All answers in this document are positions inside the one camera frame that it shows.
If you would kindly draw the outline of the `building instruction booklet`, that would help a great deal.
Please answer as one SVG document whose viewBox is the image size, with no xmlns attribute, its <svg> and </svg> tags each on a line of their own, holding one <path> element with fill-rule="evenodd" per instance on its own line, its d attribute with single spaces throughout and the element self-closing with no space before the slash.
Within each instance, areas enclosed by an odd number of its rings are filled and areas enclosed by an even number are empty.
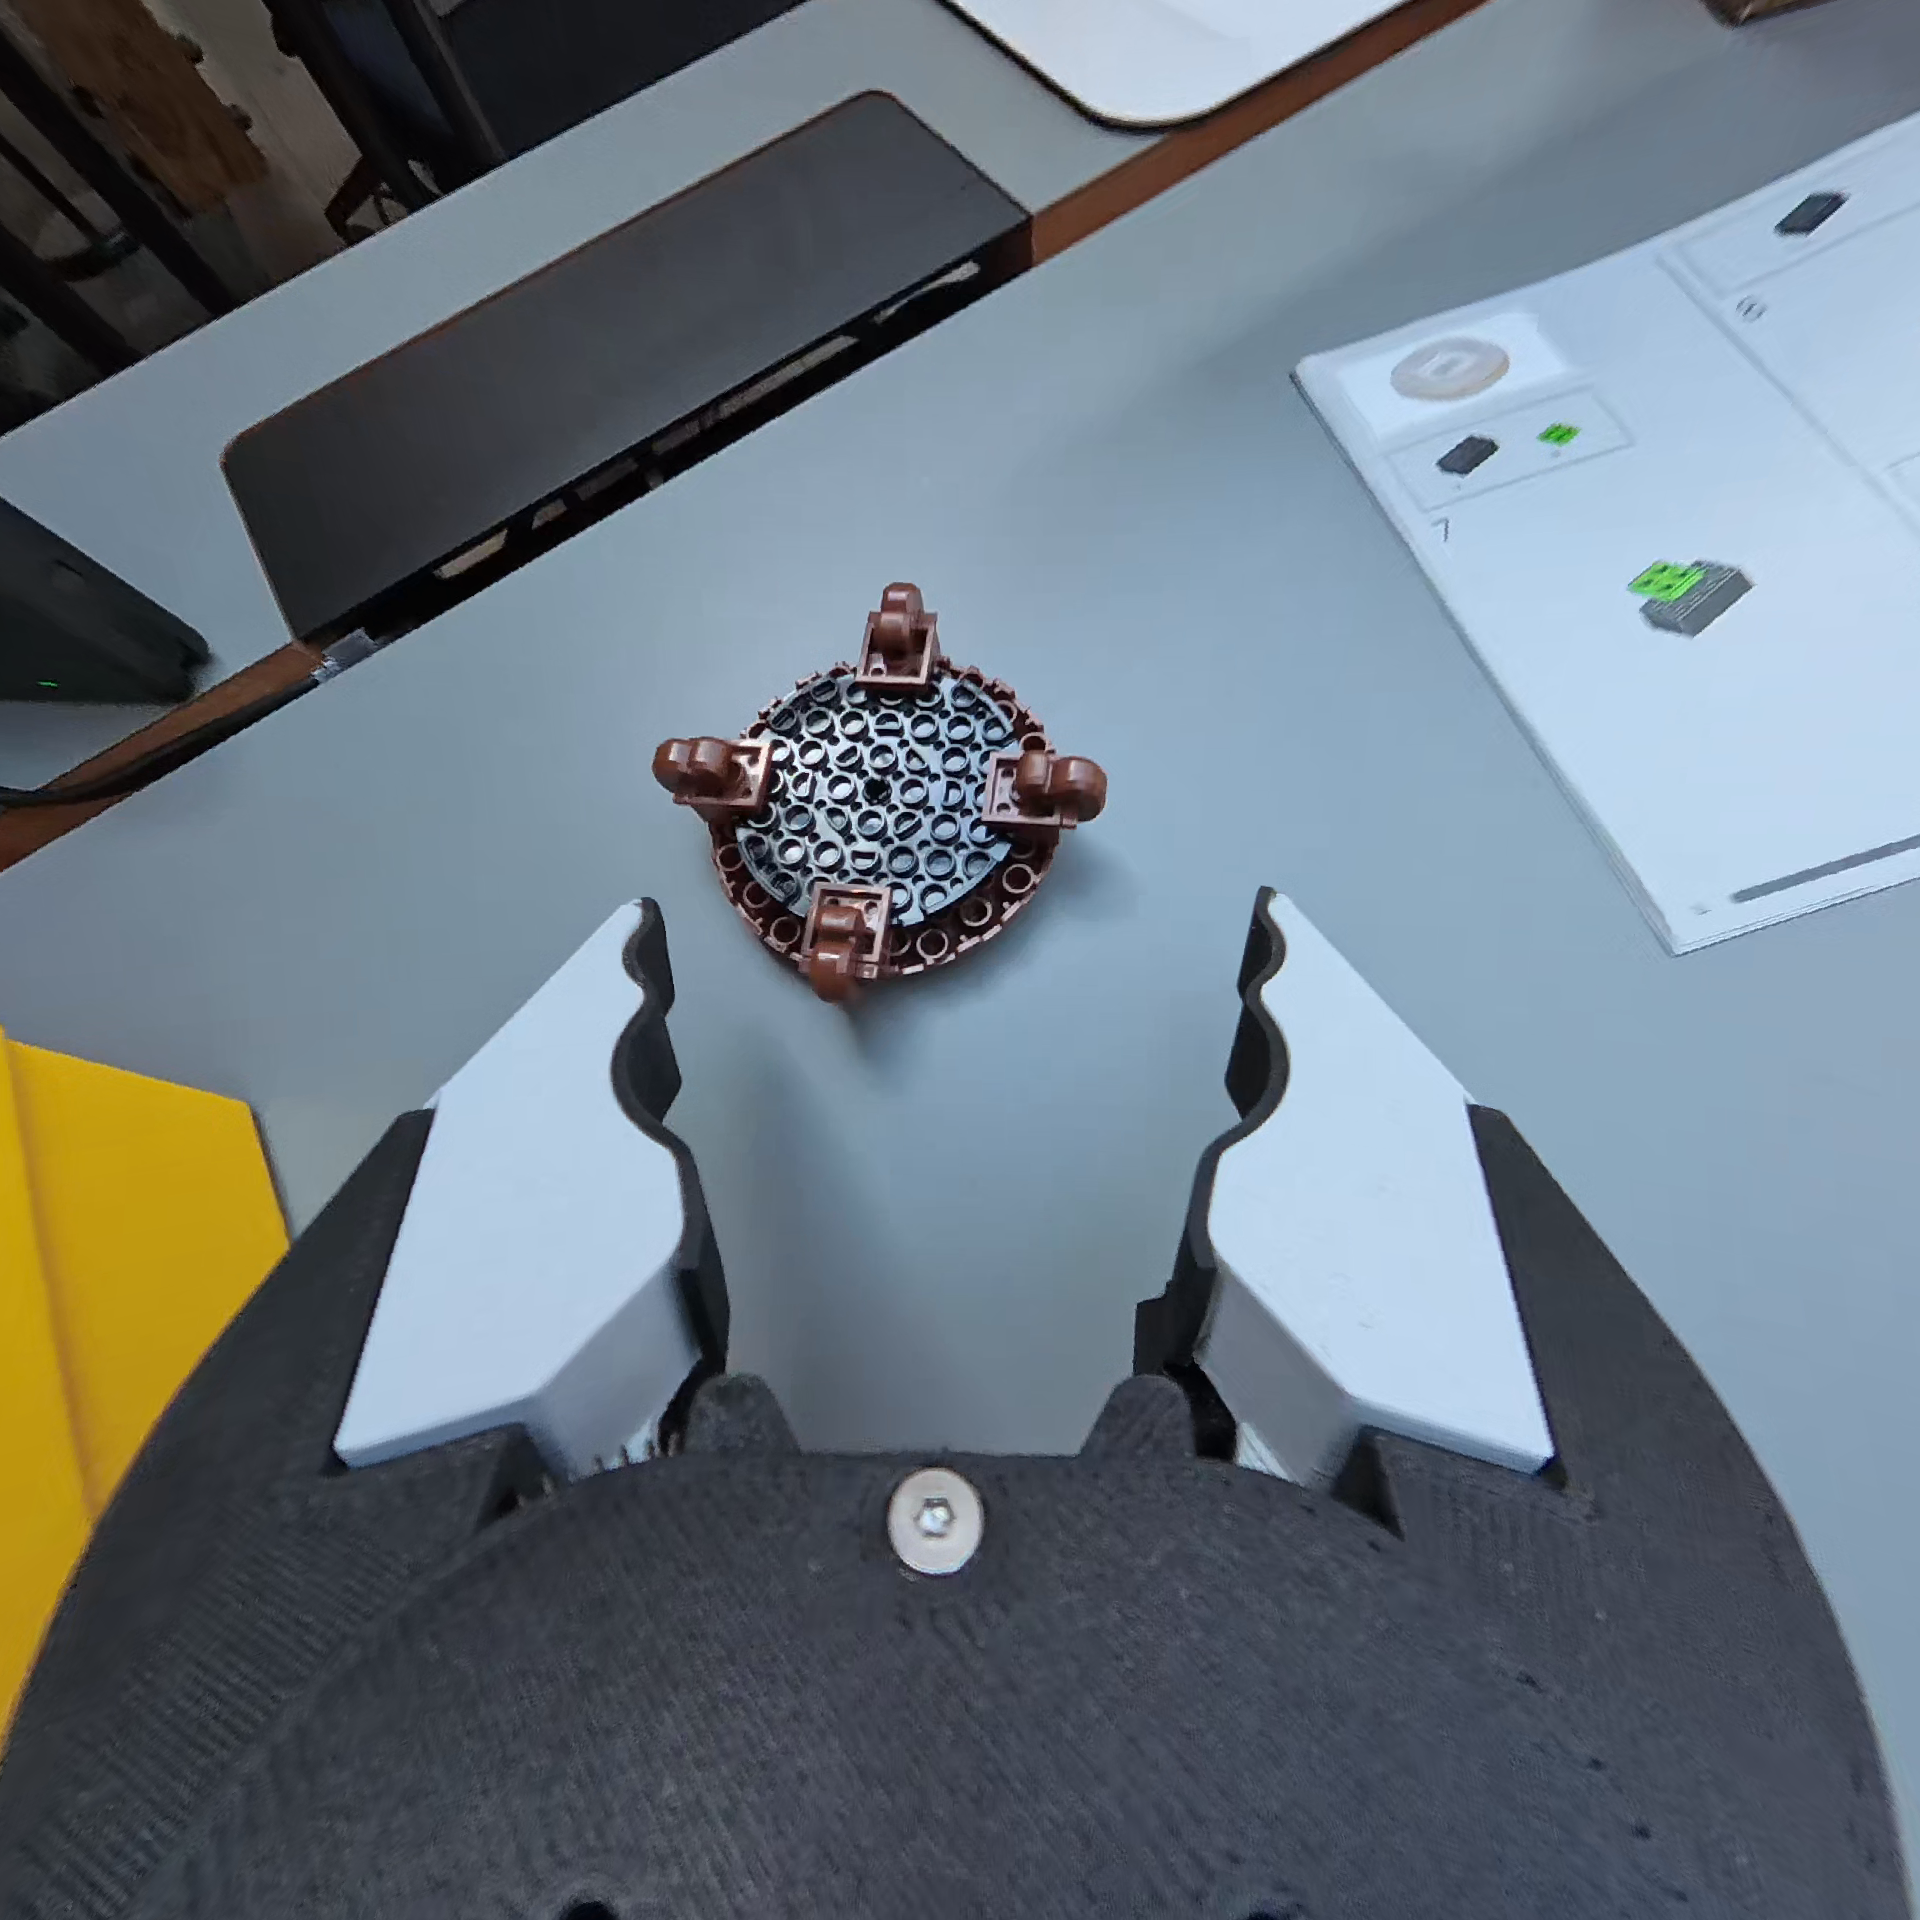
<svg viewBox="0 0 1920 1920">
<path fill-rule="evenodd" d="M 1297 364 L 1668 951 L 1918 881 L 1918 117 Z"/>
</svg>

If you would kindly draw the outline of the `round brown black brick base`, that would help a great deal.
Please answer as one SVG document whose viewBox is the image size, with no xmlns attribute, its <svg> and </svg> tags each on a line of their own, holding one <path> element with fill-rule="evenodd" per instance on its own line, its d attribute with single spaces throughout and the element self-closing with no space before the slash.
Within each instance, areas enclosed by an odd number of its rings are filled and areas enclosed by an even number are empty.
<svg viewBox="0 0 1920 1920">
<path fill-rule="evenodd" d="M 1108 803 L 1098 761 L 945 654 L 915 584 L 883 590 L 854 661 L 743 734 L 664 740 L 654 780 L 707 823 L 750 933 L 825 1004 L 983 950 Z"/>
</svg>

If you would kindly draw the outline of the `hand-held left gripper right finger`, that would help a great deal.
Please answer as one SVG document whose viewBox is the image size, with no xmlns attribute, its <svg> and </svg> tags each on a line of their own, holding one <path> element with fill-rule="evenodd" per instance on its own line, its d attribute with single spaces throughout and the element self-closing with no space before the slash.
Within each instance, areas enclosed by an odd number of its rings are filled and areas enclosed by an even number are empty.
<svg viewBox="0 0 1920 1920">
<path fill-rule="evenodd" d="M 1134 1368 L 1183 1388 L 1200 1451 L 1314 1490 L 1371 1434 L 1545 1468 L 1470 1093 L 1273 886 L 1227 1093 L 1173 1281 L 1134 1317 Z"/>
</svg>

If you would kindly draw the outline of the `white board stand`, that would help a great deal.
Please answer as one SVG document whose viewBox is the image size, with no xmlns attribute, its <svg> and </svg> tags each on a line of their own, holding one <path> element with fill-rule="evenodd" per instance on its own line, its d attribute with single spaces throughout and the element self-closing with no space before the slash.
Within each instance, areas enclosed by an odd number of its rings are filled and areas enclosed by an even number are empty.
<svg viewBox="0 0 1920 1920">
<path fill-rule="evenodd" d="M 1395 4 L 953 4 L 1087 117 L 1187 127 L 1381 24 Z"/>
</svg>

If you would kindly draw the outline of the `black flat panel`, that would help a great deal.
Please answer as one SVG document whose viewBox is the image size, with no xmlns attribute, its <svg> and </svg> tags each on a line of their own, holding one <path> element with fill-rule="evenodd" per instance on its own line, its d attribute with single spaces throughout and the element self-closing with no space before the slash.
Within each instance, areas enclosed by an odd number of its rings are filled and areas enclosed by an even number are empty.
<svg viewBox="0 0 1920 1920">
<path fill-rule="evenodd" d="M 223 453 L 291 641 L 850 341 L 877 356 L 1028 267 L 1031 211 L 883 91 L 838 104 Z"/>
</svg>

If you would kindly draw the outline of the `yellow plastic bin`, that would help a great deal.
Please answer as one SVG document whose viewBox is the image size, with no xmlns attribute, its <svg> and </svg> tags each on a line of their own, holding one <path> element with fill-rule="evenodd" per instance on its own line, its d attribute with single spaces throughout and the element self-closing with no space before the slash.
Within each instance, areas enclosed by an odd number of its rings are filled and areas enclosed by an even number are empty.
<svg viewBox="0 0 1920 1920">
<path fill-rule="evenodd" d="M 253 1107 L 4 1038 L 4 1728 L 133 1461 L 288 1240 Z"/>
</svg>

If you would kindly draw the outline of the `black electronic device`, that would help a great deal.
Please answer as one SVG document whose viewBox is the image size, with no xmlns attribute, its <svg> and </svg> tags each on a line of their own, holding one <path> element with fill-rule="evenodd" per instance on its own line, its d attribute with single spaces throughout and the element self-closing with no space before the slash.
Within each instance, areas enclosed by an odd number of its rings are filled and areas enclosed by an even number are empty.
<svg viewBox="0 0 1920 1920">
<path fill-rule="evenodd" d="M 181 707 L 210 663 L 191 623 L 4 500 L 4 704 Z"/>
</svg>

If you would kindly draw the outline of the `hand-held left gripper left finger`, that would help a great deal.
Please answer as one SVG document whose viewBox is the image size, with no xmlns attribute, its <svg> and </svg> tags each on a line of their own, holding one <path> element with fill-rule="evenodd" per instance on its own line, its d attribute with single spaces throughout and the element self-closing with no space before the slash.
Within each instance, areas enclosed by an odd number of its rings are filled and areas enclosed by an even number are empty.
<svg viewBox="0 0 1920 1920">
<path fill-rule="evenodd" d="M 624 903 L 435 1096 L 335 1434 L 348 1468 L 514 1427 L 555 1477 L 674 1456 L 731 1301 L 665 1017 L 654 900 Z"/>
</svg>

